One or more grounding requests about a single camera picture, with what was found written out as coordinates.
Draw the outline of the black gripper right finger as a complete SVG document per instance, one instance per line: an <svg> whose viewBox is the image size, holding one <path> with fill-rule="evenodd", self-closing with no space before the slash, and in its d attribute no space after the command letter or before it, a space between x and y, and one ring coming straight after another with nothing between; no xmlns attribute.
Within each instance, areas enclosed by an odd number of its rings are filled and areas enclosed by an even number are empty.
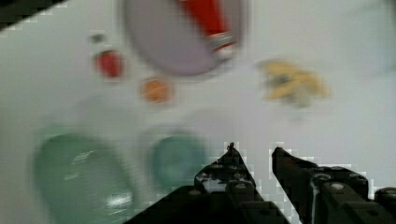
<svg viewBox="0 0 396 224"><path fill-rule="evenodd" d="M368 200L368 180L363 175L340 166L318 166L292 156L282 147L272 153L272 170L303 224L315 223L320 186L324 183L346 184L364 201Z"/></svg>

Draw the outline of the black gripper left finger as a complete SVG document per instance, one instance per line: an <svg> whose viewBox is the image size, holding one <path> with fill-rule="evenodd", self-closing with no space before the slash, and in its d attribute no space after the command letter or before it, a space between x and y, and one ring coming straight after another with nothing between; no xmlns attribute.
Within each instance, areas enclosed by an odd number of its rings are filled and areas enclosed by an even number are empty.
<svg viewBox="0 0 396 224"><path fill-rule="evenodd" d="M193 185L203 193L223 193L233 203L263 201L256 189L256 182L234 143L227 146L220 158L198 172Z"/></svg>

